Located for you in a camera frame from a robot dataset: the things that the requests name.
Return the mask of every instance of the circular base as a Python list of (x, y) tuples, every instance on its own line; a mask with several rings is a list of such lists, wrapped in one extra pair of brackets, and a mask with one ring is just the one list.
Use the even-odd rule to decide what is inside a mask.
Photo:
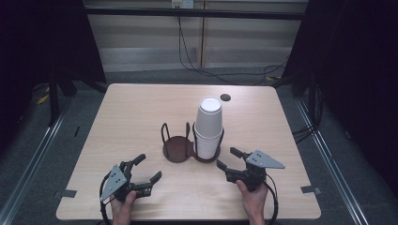
[(185, 137), (175, 136), (167, 140), (163, 146), (163, 154), (169, 161), (183, 162), (191, 156), (192, 149), (193, 142), (190, 142)]
[(217, 150), (216, 150), (216, 154), (214, 155), (214, 157), (213, 157), (213, 158), (209, 158), (209, 159), (204, 159), (204, 158), (198, 157), (198, 156), (196, 155), (196, 153), (194, 153), (193, 151), (192, 151), (192, 155), (193, 155), (193, 157), (194, 157), (196, 160), (198, 160), (198, 161), (200, 161), (200, 162), (209, 163), (209, 162), (212, 162), (212, 161), (216, 160), (217, 158), (219, 158), (220, 152), (221, 152), (221, 148), (218, 147)]

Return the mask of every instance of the stacked paper cup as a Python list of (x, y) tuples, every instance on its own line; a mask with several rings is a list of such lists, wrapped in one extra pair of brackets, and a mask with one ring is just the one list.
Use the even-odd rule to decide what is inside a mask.
[(213, 158), (222, 137), (222, 104), (217, 98), (204, 97), (201, 100), (194, 132), (197, 156)]

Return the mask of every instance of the electrical outlet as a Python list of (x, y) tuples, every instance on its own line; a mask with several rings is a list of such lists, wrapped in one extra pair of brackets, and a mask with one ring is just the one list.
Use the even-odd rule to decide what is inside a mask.
[(182, 8), (193, 8), (193, 0), (182, 0)]
[(182, 0), (172, 0), (172, 8), (182, 8)]

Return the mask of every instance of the black cable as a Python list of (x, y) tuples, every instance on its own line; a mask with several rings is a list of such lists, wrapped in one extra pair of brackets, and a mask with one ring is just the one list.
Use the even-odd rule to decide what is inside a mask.
[(291, 83), (291, 82), (294, 81), (294, 80), (295, 80), (295, 76), (282, 77), (282, 78), (280, 78), (277, 82), (273, 83), (273, 84), (271, 85), (271, 87), (277, 89), (277, 88), (279, 88), (280, 86), (289, 84), (289, 83)]
[[(108, 172), (108, 174), (106, 174), (103, 177), (102, 182), (100, 183), (100, 187), (99, 187), (99, 197), (101, 197), (102, 195), (102, 190), (103, 190), (103, 185), (105, 184), (105, 181), (109, 178), (109, 174), (111, 174), (111, 172)], [(111, 222), (108, 219), (108, 216), (106, 215), (106, 204), (99, 201), (100, 204), (100, 212), (102, 213), (102, 218), (103, 221), (105, 222), (106, 225), (111, 225)]]
[(109, 204), (111, 201), (113, 201), (115, 197), (113, 197), (110, 201), (108, 201), (105, 205)]
[[(182, 65), (185, 69), (187, 69), (187, 70), (195, 71), (195, 72), (197, 72), (197, 73), (199, 73), (199, 74), (201, 74), (201, 75), (203, 75), (203, 76), (205, 76), (205, 77), (214, 77), (214, 78), (217, 78), (217, 79), (219, 79), (219, 80), (221, 80), (221, 81), (223, 81), (223, 82), (225, 82), (225, 83), (229, 83), (229, 84), (232, 84), (232, 85), (239, 85), (239, 84), (238, 84), (238, 83), (229, 82), (229, 81), (227, 81), (227, 80), (225, 80), (225, 79), (223, 79), (223, 78), (220, 78), (220, 77), (221, 77), (221, 76), (232, 76), (232, 75), (252, 75), (252, 76), (259, 76), (259, 75), (262, 75), (263, 77), (262, 77), (262, 79), (261, 79), (259, 82), (256, 82), (256, 83), (252, 84), (253, 86), (255, 86), (255, 85), (258, 85), (258, 84), (262, 83), (262, 82), (266, 79), (266, 74), (269, 74), (269, 73), (271, 73), (271, 72), (277, 70), (278, 68), (284, 68), (284, 64), (287, 63), (287, 61), (286, 61), (286, 62), (284, 62), (284, 63), (281, 63), (280, 65), (267, 66), (267, 67), (264, 68), (264, 70), (263, 70), (262, 73), (223, 73), (223, 74), (213, 74), (213, 73), (208, 72), (208, 71), (204, 71), (204, 70), (201, 70), (201, 69), (197, 69), (197, 68), (195, 68), (195, 67), (193, 66), (193, 64), (192, 64), (192, 62), (191, 62), (191, 59), (190, 59), (190, 56), (189, 56), (189, 54), (188, 54), (187, 44), (186, 44), (186, 42), (185, 42), (184, 34), (182, 33), (182, 27), (181, 27), (181, 20), (180, 20), (180, 17), (177, 17), (177, 20), (178, 20), (178, 26), (179, 26), (179, 29), (178, 29), (178, 30), (179, 30), (179, 35), (178, 35), (178, 53), (179, 53), (179, 61), (180, 61), (181, 65)], [(182, 39), (183, 44), (184, 44), (185, 54), (187, 55), (188, 62), (190, 63), (191, 67), (185, 66), (185, 64), (182, 62), (182, 57), (181, 57), (181, 39)], [(266, 70), (267, 70), (268, 68), (272, 68), (272, 67), (276, 67), (276, 68), (274, 68), (274, 69), (271, 70), (271, 71), (266, 72)]]
[(267, 184), (267, 182), (263, 181), (263, 185), (265, 185), (265, 186), (268, 188), (268, 190), (271, 192), (272, 197), (273, 197), (273, 200), (274, 200), (274, 212), (273, 212), (273, 214), (272, 214), (272, 218), (271, 218), (271, 220), (269, 221), (269, 224), (268, 224), (268, 225), (272, 225), (272, 224), (275, 222), (276, 217), (278, 216), (278, 211), (279, 211), (278, 195), (277, 195), (276, 186), (275, 186), (275, 183), (273, 182), (273, 180), (272, 180), (272, 183), (274, 184), (275, 192), (274, 192), (273, 189)]
[(295, 139), (299, 138), (299, 140), (297, 140), (296, 143), (300, 143), (303, 140), (305, 140), (307, 137), (316, 132), (320, 126), (323, 115), (324, 96), (322, 95), (318, 86), (316, 87), (315, 93), (316, 93), (316, 106), (318, 107), (316, 111), (317, 114), (314, 119), (315, 121), (313, 121), (313, 124), (309, 127), (304, 127), (300, 130), (292, 132), (293, 135), (295, 136)]

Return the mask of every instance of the black tape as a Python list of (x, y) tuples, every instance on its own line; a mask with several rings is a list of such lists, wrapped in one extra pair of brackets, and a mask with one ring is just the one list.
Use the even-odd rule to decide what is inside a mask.
[(322, 193), (322, 191), (319, 187), (313, 187), (313, 186), (301, 187), (301, 191), (303, 194), (313, 192), (315, 195), (318, 195), (318, 194)]
[(62, 199), (63, 197), (66, 198), (74, 198), (76, 195), (77, 190), (62, 190), (62, 191), (56, 191), (53, 195), (53, 198), (55, 199)]

